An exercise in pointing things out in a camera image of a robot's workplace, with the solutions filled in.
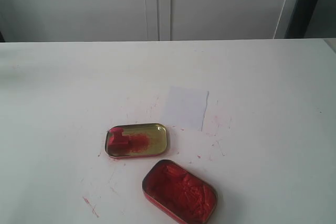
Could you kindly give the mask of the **white cabinet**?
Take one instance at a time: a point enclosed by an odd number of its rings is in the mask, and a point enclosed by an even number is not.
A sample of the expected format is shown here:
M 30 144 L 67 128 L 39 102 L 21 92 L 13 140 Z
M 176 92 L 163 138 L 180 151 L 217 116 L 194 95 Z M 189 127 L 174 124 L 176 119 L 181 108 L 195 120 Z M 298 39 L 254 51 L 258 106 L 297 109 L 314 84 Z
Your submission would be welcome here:
M 9 42 L 284 38 L 297 0 L 1 0 Z

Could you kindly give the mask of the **dark door frame post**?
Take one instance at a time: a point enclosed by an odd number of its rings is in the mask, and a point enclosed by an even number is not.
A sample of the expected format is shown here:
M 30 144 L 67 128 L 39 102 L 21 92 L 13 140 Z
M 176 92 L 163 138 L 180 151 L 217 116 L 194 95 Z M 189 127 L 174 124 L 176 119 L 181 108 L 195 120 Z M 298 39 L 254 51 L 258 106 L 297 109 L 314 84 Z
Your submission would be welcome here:
M 318 0 L 297 0 L 285 33 L 286 39 L 303 38 L 307 32 Z

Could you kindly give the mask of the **gold tin lid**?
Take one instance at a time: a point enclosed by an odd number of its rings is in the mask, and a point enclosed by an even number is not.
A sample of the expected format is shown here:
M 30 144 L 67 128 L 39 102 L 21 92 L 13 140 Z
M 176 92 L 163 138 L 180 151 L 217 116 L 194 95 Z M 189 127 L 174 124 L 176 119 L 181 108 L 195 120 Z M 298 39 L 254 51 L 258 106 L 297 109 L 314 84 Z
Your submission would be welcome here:
M 111 152 L 108 150 L 109 130 L 106 135 L 105 152 L 114 159 L 142 158 L 163 154 L 169 146 L 167 129 L 160 123 L 118 125 L 123 135 L 130 139 L 130 147 L 125 151 Z

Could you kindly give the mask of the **white paper sheet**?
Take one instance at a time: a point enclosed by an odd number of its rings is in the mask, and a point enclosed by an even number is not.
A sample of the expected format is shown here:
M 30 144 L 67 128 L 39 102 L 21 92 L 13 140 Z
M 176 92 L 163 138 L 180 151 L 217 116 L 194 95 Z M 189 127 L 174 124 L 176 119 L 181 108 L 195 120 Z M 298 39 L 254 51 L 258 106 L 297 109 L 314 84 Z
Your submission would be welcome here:
M 184 129 L 201 131 L 209 92 L 199 89 L 170 87 L 161 120 Z

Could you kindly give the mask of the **red ink pad tin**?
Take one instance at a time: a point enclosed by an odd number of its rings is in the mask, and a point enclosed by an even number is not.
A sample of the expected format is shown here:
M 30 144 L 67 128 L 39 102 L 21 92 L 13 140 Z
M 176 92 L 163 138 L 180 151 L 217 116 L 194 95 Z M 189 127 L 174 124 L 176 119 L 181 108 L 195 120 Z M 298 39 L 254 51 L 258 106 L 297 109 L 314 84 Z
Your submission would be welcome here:
M 152 167 L 142 190 L 149 202 L 178 223 L 207 223 L 218 202 L 213 186 L 169 159 Z

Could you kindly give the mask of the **red plastic stamp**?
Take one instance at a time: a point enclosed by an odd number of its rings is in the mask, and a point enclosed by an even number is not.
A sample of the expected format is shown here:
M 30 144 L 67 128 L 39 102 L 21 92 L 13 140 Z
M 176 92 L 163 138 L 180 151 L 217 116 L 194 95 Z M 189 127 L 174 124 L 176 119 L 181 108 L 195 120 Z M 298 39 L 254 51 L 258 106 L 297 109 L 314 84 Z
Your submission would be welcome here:
M 111 152 L 125 151 L 130 147 L 130 139 L 123 135 L 124 129 L 122 127 L 113 127 L 109 130 L 108 150 Z

